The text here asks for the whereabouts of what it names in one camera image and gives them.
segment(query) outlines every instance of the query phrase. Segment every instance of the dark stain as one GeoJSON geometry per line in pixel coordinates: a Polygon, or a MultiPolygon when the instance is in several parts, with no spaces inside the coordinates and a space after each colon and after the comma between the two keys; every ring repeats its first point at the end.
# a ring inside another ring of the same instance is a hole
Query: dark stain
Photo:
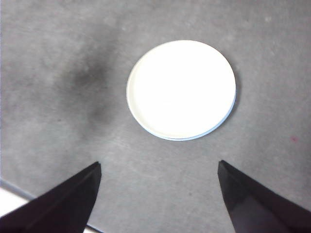
{"type": "Polygon", "coordinates": [[[291,141],[296,143],[298,142],[298,138],[296,136],[291,136],[291,141]]]}
{"type": "Polygon", "coordinates": [[[62,120],[76,132],[75,140],[86,142],[94,134],[102,134],[113,120],[114,62],[118,32],[98,31],[76,52],[55,84],[62,120]]]}

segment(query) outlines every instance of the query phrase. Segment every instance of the red speck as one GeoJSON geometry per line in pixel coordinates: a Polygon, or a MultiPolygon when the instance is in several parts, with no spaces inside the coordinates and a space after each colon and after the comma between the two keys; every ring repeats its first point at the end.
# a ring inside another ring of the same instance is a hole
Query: red speck
{"type": "Polygon", "coordinates": [[[296,136],[291,136],[291,141],[292,142],[298,142],[298,138],[296,136]]]}

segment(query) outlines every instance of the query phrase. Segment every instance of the round plastic lid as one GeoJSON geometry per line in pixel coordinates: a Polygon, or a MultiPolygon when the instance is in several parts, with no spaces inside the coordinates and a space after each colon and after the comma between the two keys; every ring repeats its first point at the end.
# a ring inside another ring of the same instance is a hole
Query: round plastic lid
{"type": "Polygon", "coordinates": [[[159,45],[136,63],[126,88],[137,122],[160,138],[183,141],[210,133],[231,112],[236,84],[229,62],[192,40],[159,45]]]}

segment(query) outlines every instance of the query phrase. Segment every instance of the gray floor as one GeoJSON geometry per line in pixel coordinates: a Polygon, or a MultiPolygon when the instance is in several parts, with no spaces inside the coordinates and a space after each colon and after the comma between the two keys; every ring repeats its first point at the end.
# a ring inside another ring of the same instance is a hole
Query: gray floor
{"type": "Polygon", "coordinates": [[[233,233],[221,159],[311,210],[311,1],[1,1],[1,176],[40,195],[98,160],[105,233],[233,233]],[[125,86],[161,43],[218,49],[233,113],[200,139],[142,129],[125,86]]]}

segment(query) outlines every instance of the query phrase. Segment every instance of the white lid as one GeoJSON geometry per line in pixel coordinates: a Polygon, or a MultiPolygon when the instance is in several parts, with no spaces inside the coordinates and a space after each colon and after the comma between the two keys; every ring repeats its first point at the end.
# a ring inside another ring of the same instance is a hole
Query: white lid
{"type": "Polygon", "coordinates": [[[126,88],[129,109],[148,132],[190,140],[215,130],[234,105],[236,84],[229,62],[213,47],[177,40],[147,52],[126,88]]]}

